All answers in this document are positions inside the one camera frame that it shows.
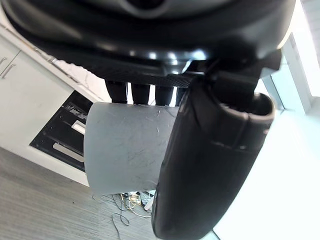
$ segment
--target kitchen cabinet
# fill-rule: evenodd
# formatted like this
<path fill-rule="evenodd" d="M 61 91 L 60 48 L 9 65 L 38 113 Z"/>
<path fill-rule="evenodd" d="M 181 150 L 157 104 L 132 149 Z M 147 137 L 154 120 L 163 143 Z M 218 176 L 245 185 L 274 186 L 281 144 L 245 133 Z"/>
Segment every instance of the kitchen cabinet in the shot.
<path fill-rule="evenodd" d="M 28 146 L 72 91 L 20 52 L 0 75 L 0 146 Z"/>
<path fill-rule="evenodd" d="M 17 47 L 0 36 L 0 74 L 4 73 L 4 70 L 19 52 Z"/>

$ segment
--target drawer handle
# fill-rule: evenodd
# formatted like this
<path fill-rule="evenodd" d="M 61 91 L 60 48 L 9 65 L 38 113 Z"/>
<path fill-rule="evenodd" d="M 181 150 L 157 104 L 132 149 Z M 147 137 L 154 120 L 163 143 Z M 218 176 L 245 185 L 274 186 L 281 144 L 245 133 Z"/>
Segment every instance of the drawer handle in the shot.
<path fill-rule="evenodd" d="M 8 75 L 8 73 L 10 72 L 10 70 L 11 70 L 13 67 L 15 67 L 15 66 L 16 66 L 15 64 L 12 64 L 12 65 L 8 68 L 8 70 L 3 74 L 2 79 L 5 79 L 5 77 Z"/>
<path fill-rule="evenodd" d="M 7 60 L 7 59 L 8 59 L 8 58 L 6 58 L 6 57 L 2 58 L 1 61 L 0 61 L 0 65 L 1 65 L 5 60 Z"/>

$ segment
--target cabinet handle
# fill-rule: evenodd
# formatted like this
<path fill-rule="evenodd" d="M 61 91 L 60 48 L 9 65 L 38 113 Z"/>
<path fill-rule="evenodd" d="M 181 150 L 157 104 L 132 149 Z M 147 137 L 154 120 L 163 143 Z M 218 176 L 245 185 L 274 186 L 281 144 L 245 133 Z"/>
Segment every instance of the cabinet handle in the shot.
<path fill-rule="evenodd" d="M 16 66 L 15 64 L 12 64 L 12 65 L 8 68 L 8 70 L 3 74 L 2 79 L 5 79 L 5 77 L 8 75 L 8 73 L 10 72 L 10 70 L 11 70 L 13 67 L 15 67 L 15 66 Z"/>
<path fill-rule="evenodd" d="M 7 59 L 8 59 L 8 58 L 6 58 L 6 57 L 2 58 L 1 61 L 0 61 L 0 65 L 1 65 L 5 60 L 7 60 Z"/>

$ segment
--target cabinet door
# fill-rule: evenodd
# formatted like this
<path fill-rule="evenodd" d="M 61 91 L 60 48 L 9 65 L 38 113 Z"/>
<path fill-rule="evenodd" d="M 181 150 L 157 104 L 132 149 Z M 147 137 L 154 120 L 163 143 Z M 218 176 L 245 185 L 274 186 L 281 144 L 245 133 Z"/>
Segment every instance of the cabinet door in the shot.
<path fill-rule="evenodd" d="M 0 75 L 0 147 L 26 147 L 73 89 L 20 52 Z"/>
<path fill-rule="evenodd" d="M 19 49 L 0 36 L 0 74 L 19 53 Z"/>

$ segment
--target black plastic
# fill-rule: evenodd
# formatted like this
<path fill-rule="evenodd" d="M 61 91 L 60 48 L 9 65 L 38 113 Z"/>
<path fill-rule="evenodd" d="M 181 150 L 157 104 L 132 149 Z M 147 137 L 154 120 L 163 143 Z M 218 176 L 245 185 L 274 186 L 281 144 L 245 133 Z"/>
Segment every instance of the black plastic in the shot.
<path fill-rule="evenodd" d="M 222 103 L 213 93 L 211 83 L 196 81 L 182 100 L 153 204 L 158 238 L 197 240 L 213 229 L 238 194 L 273 121 L 273 103 L 263 94 L 252 94 L 247 108 L 238 111 L 237 104 Z"/>
<path fill-rule="evenodd" d="M 155 105 L 169 106 L 173 92 L 173 87 L 155 86 Z"/>
<path fill-rule="evenodd" d="M 106 89 L 115 104 L 126 104 L 128 102 L 128 87 L 126 82 L 105 80 Z"/>
<path fill-rule="evenodd" d="M 149 102 L 150 85 L 132 83 L 131 93 L 134 104 L 147 105 Z"/>
<path fill-rule="evenodd" d="M 220 4 L 213 1 L 218 3 L 214 8 L 169 20 L 139 19 L 75 0 L 1 3 L 17 31 L 48 54 L 101 78 L 129 71 L 128 78 L 137 84 L 159 80 L 139 82 L 138 74 L 161 78 L 181 74 L 190 61 L 232 59 L 251 64 L 263 59 L 284 39 L 295 6 L 295 0 L 234 0 L 216 8 Z"/>

